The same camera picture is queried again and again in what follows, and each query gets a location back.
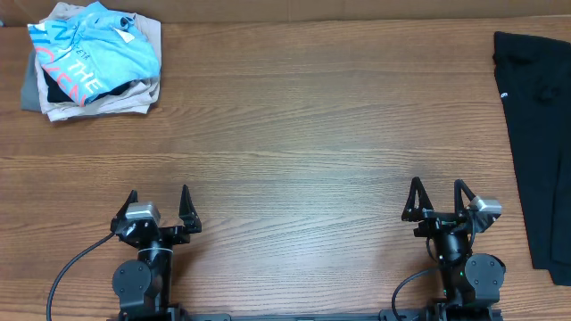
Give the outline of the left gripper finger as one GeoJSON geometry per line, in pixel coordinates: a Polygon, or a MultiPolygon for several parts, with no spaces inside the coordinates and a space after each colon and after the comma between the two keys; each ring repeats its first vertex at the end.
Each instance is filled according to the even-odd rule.
{"type": "Polygon", "coordinates": [[[118,213],[115,215],[115,217],[112,219],[112,228],[117,228],[119,226],[119,224],[126,220],[126,213],[128,210],[128,206],[132,203],[136,203],[138,202],[137,199],[137,191],[136,190],[132,190],[127,198],[127,200],[125,200],[124,204],[121,206],[120,210],[118,211],[118,213]]]}
{"type": "Polygon", "coordinates": [[[182,187],[178,216],[189,234],[202,232],[202,222],[195,210],[187,185],[182,187]]]}

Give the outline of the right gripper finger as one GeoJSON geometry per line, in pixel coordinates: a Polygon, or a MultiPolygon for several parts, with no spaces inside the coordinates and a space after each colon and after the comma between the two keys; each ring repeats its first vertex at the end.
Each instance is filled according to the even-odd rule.
{"type": "Polygon", "coordinates": [[[457,179],[454,182],[454,212],[456,214],[460,214],[465,209],[463,196],[466,196],[469,202],[476,197],[462,179],[457,179]]]}
{"type": "Polygon", "coordinates": [[[401,214],[402,221],[419,222],[430,218],[434,214],[434,207],[426,193],[419,177],[413,177],[410,191],[401,214]]]}

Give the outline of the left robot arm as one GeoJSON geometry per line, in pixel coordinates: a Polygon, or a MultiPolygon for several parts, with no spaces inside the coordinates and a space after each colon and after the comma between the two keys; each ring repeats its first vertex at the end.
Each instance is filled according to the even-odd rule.
{"type": "Polygon", "coordinates": [[[131,191],[111,222],[121,242],[137,250],[137,258],[120,264],[112,276],[119,298],[119,320],[188,320],[181,305],[172,303],[173,247],[190,242],[202,231],[202,222],[187,185],[182,187],[176,226],[161,226],[161,214],[152,202],[140,202],[131,191]]]}

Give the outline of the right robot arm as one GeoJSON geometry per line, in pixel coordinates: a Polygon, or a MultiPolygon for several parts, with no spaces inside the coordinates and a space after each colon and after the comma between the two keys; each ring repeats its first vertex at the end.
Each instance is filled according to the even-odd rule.
{"type": "Polygon", "coordinates": [[[434,209],[419,177],[413,177],[401,219],[418,226],[414,235],[426,241],[426,251],[435,262],[403,280],[393,291],[391,309],[396,319],[403,314],[396,298],[404,285],[432,273],[441,276],[443,297],[410,313],[413,320],[501,320],[492,306],[500,301],[506,266],[491,254],[475,253],[476,236],[485,232],[501,216],[502,206],[495,198],[474,194],[466,183],[454,182],[454,211],[434,209]]]}

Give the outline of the black polo shirt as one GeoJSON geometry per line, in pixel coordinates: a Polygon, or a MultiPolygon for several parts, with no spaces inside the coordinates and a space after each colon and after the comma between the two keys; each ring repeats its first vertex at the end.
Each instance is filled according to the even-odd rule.
{"type": "Polygon", "coordinates": [[[533,266],[570,284],[570,44],[497,31],[503,105],[533,266]]]}

